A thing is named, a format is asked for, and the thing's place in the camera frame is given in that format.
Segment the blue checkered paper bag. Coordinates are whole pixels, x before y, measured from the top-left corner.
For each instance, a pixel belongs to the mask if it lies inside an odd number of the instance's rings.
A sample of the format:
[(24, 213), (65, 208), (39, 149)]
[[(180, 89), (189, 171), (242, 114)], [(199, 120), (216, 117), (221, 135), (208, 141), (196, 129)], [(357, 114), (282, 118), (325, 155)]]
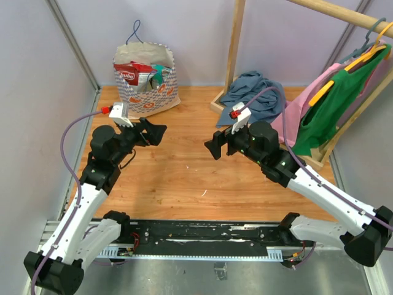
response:
[(117, 47), (113, 58), (113, 69), (114, 63), (135, 61), (150, 66), (158, 64), (170, 67), (171, 73), (158, 88), (152, 89), (149, 81), (149, 89), (146, 92), (135, 92), (114, 69), (119, 96), (121, 102), (128, 106), (130, 119), (152, 116), (169, 110), (181, 102), (173, 52), (166, 45), (142, 41), (137, 35), (140, 25), (141, 21), (136, 20), (133, 24), (133, 32), (123, 45)]

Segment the pink shirt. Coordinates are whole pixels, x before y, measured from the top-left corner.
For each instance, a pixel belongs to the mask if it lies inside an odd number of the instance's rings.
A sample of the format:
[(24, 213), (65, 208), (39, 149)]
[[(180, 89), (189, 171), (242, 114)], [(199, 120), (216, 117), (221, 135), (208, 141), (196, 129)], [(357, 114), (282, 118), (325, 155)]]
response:
[[(381, 45), (387, 45), (383, 41), (380, 42)], [(287, 143), (292, 148), (297, 140), (298, 130), (300, 127), (300, 123), (302, 119), (305, 117), (306, 113), (312, 108), (309, 105), (309, 101), (313, 96), (326, 84), (329, 80), (332, 80), (332, 77), (337, 74), (342, 69), (344, 70), (347, 65), (349, 65), (352, 60), (348, 60), (343, 64), (334, 63), (327, 70), (325, 70), (318, 78), (316, 78), (301, 94), (296, 97), (293, 101), (289, 102), (286, 106), (285, 115), (286, 115), (286, 138)], [(358, 64), (351, 71), (359, 69), (364, 64)], [(363, 87), (361, 93), (357, 96), (355, 101), (349, 106), (347, 110), (345, 110), (344, 114), (339, 118), (336, 127), (343, 123), (344, 118), (346, 118), (350, 113), (354, 110), (354, 108), (360, 105), (360, 102), (365, 98), (367, 94), (369, 94), (372, 88), (376, 85), (377, 82), (380, 81), (381, 75), (386, 73), (388, 67), (392, 63), (391, 53), (387, 55), (382, 62), (376, 67), (376, 69), (372, 72), (372, 74), (367, 79), (365, 86)]]

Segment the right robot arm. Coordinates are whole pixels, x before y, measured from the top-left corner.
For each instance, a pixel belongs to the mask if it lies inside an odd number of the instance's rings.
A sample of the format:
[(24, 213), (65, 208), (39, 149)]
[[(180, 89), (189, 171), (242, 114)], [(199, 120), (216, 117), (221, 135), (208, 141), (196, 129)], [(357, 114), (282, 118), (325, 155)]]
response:
[(279, 241), (286, 246), (299, 240), (321, 243), (373, 267), (392, 238), (392, 210), (363, 203), (324, 179), (291, 151), (282, 149), (277, 131), (267, 122), (217, 131), (204, 145), (216, 160), (222, 146), (227, 146), (227, 155), (241, 153), (267, 179), (308, 198), (336, 219), (327, 222), (289, 213), (278, 230)]

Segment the green tank top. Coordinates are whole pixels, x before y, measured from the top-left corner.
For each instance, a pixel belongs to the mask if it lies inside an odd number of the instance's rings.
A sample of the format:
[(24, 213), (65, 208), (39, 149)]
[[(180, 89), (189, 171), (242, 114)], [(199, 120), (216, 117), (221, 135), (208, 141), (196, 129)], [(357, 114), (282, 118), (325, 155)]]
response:
[(336, 133), (336, 124), (345, 110), (361, 93), (369, 76), (389, 55), (391, 45), (383, 45), (365, 65), (332, 77), (332, 88), (306, 113), (300, 123), (298, 136), (292, 150), (297, 155), (311, 155), (311, 150), (330, 140)]

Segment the yellow hanger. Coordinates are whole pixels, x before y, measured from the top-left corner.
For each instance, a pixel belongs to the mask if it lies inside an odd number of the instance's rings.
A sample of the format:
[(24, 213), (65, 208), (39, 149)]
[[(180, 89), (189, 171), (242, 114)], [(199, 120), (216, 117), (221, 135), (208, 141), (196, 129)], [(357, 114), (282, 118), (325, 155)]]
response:
[[(371, 49), (366, 52), (363, 53), (359, 58), (357, 58), (356, 60), (354, 60), (352, 63), (350, 63), (349, 65), (347, 65), (347, 67), (344, 68), (344, 70), (346, 72), (350, 72), (352, 69), (354, 69), (358, 64), (360, 63), (365, 63), (366, 61), (368, 61), (369, 59), (371, 59), (371, 57), (373, 57), (375, 55), (376, 52), (379, 52), (380, 50), (383, 50), (386, 48), (385, 45), (379, 45), (379, 39), (381, 38), (381, 36), (392, 26), (392, 22), (390, 22), (378, 35), (378, 37), (375, 40), (374, 45), (371, 47)], [(334, 85), (334, 81), (333, 80), (329, 80), (328, 83), (326, 83), (316, 94), (315, 96), (312, 97), (312, 99), (309, 101), (309, 105), (310, 106), (314, 106), (330, 89), (331, 87)]]

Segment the red chips bag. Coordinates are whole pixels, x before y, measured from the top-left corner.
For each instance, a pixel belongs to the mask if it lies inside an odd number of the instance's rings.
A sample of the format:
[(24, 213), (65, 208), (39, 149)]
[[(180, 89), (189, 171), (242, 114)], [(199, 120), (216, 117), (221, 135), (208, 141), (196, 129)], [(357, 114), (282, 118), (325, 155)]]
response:
[(149, 89), (150, 79), (157, 72), (150, 65), (135, 61), (114, 63), (114, 69), (135, 92), (146, 92)]

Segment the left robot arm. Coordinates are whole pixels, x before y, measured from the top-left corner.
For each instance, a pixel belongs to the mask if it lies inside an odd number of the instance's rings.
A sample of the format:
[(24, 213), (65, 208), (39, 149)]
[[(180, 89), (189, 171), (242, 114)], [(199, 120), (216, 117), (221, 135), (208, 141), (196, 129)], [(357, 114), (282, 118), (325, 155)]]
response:
[(113, 241), (125, 243), (130, 239), (130, 217), (126, 213), (108, 212), (91, 232), (87, 232), (88, 225), (118, 180), (123, 159), (135, 146), (158, 146), (167, 126), (141, 118), (138, 123), (117, 124), (117, 128), (119, 132), (110, 125), (94, 129), (87, 165), (76, 179), (76, 195), (68, 210), (42, 248), (25, 256), (31, 294), (36, 287), (75, 294), (100, 252)]

